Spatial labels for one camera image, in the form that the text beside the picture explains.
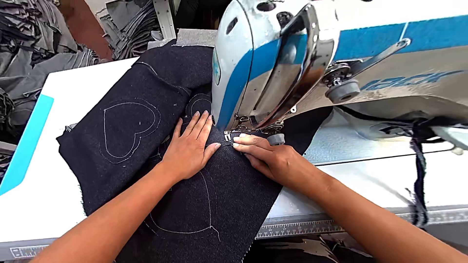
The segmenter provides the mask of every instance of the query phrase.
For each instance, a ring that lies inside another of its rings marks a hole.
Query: right hand
[[[245,153],[255,169],[292,190],[303,192],[311,173],[320,171],[291,146],[271,146],[267,139],[244,133],[234,142],[234,149]]]

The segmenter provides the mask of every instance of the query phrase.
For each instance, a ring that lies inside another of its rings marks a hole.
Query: left hand
[[[182,119],[179,119],[171,143],[158,166],[167,167],[177,182],[194,176],[221,146],[220,143],[212,143],[205,149],[212,124],[212,116],[208,111],[205,110],[202,116],[197,111],[180,135]]]

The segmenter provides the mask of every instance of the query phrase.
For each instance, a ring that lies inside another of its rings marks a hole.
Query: blue stripe
[[[245,53],[229,77],[229,82],[224,92],[223,104],[221,104],[221,110],[219,111],[218,122],[216,123],[216,128],[221,131],[226,130],[242,90],[247,84],[250,67],[252,65],[252,55],[252,50]]]
[[[468,45],[468,15],[408,23],[411,44],[401,53]]]
[[[18,143],[17,150],[0,184],[0,195],[15,188],[23,181],[53,102],[54,99],[51,97],[45,95],[39,96]]]
[[[343,30],[334,60],[377,55],[400,40],[405,23]],[[468,15],[410,22],[403,37],[411,44],[398,53],[468,45]]]
[[[343,30],[334,60],[366,58],[379,54],[400,39],[405,24]]]
[[[275,66],[280,43],[280,40],[276,39],[254,50],[249,81],[271,70]]]

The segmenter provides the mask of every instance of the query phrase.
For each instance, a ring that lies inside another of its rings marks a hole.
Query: hand
[[[181,136],[182,119],[179,119],[171,143],[158,166],[166,167],[175,175],[177,182],[199,172],[221,146],[220,143],[212,143],[205,149],[212,124],[212,117],[206,110],[201,117],[197,111]]]
[[[267,139],[243,133],[234,142],[234,149],[246,153],[255,169],[292,190],[303,193],[311,172],[319,171],[291,146],[271,146]]]

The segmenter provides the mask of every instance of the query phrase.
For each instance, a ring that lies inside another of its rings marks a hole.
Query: pile of denim
[[[104,28],[112,58],[138,57],[154,41],[152,31],[160,31],[153,2],[114,0],[96,14]]]
[[[99,63],[48,0],[0,0],[0,140],[17,144],[47,75]]]
[[[48,0],[1,0],[0,30],[0,52],[10,54],[3,54],[2,61],[11,60],[19,49],[32,52],[32,65],[78,51],[63,15]]]

